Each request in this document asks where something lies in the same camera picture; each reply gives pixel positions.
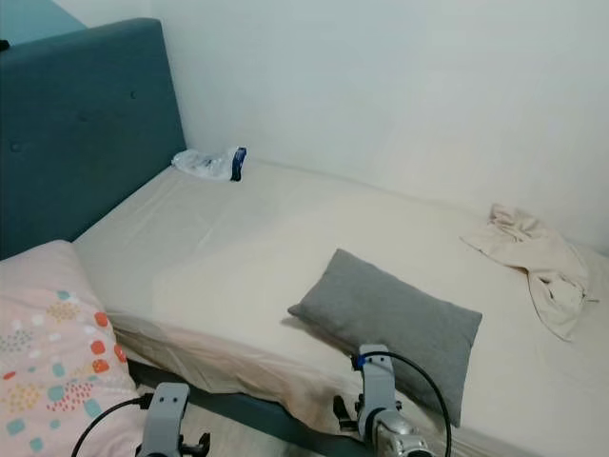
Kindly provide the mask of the grey rectangular pillow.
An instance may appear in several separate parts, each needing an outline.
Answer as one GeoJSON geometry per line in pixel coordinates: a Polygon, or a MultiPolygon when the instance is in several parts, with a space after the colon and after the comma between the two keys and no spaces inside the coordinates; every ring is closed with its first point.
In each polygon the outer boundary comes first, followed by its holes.
{"type": "Polygon", "coordinates": [[[417,363],[442,396],[436,397],[417,370],[401,363],[395,366],[399,391],[435,412],[445,404],[452,423],[462,422],[462,393],[482,322],[477,310],[435,299],[346,249],[336,249],[321,279],[287,312],[348,353],[377,344],[417,363]]]}

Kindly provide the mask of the pink patterned quilt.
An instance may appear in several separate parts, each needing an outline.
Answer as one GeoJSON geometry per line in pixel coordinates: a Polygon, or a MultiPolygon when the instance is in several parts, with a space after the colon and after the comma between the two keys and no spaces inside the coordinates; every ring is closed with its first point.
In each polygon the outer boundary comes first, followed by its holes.
{"type": "Polygon", "coordinates": [[[0,361],[1,457],[72,457],[97,415],[139,396],[69,241],[1,262],[0,361]]]}

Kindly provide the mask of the mattress with cream sheet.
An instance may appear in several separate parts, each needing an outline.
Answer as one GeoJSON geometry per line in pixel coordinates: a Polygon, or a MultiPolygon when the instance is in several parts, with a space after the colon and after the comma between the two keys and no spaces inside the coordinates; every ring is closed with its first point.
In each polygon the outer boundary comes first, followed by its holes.
{"type": "Polygon", "coordinates": [[[361,377],[290,309],[343,249],[481,313],[454,457],[609,457],[609,258],[580,248],[597,302],[562,340],[526,275],[465,243],[488,222],[488,209],[288,167],[252,164],[235,183],[168,167],[74,247],[131,356],[201,390],[278,402],[326,434],[339,434],[332,400],[356,400],[361,377]]]}

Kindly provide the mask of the crumpled beige cloth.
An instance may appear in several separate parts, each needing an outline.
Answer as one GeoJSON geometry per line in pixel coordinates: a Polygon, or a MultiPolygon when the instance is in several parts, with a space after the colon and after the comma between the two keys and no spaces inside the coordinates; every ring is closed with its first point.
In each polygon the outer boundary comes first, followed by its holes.
{"type": "Polygon", "coordinates": [[[495,204],[486,225],[462,240],[490,260],[523,271],[545,327],[573,341],[583,318],[609,302],[609,256],[571,243],[526,210],[495,204]]]}

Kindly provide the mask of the clear plastic bag blue label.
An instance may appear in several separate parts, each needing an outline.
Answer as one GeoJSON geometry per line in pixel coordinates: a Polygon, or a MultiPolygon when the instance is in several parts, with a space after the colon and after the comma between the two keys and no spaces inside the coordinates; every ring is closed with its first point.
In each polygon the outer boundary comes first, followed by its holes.
{"type": "Polygon", "coordinates": [[[201,152],[199,149],[183,149],[171,157],[171,165],[192,177],[207,180],[240,182],[247,148],[238,147],[227,152],[201,152]]]}

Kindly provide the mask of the teal upholstered headboard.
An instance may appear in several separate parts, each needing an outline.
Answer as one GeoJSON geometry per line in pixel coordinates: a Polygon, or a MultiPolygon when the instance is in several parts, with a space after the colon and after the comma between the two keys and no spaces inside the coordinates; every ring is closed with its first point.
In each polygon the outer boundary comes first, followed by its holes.
{"type": "Polygon", "coordinates": [[[1,257],[96,225],[187,147],[160,21],[1,51],[0,147],[1,257]]]}

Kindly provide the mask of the teal bed frame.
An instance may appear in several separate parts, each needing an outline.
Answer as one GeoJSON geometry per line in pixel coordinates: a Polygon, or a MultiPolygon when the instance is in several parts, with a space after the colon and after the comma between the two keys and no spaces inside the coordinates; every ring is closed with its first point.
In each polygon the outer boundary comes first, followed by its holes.
{"type": "Polygon", "coordinates": [[[207,457],[373,457],[360,441],[309,429],[277,402],[191,385],[180,435],[195,444],[204,432],[207,457]]]}

